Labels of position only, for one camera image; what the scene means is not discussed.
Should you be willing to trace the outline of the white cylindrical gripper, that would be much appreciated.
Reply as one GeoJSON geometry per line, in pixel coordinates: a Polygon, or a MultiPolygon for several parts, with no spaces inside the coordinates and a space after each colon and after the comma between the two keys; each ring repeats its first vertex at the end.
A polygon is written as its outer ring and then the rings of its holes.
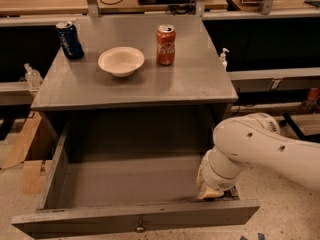
{"type": "Polygon", "coordinates": [[[196,187],[201,188],[205,183],[211,189],[202,190],[198,198],[204,200],[223,196],[223,191],[231,189],[247,168],[245,163],[229,159],[216,148],[207,151],[198,168],[196,187]]]}

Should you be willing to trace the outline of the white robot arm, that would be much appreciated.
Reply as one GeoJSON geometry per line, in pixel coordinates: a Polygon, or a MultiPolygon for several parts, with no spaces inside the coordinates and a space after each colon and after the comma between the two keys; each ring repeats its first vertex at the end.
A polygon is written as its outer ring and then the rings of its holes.
{"type": "Polygon", "coordinates": [[[266,113],[221,121],[213,130],[213,142],[198,169],[200,199],[223,196],[251,164],[320,190],[320,144],[282,136],[277,121],[266,113]]]}

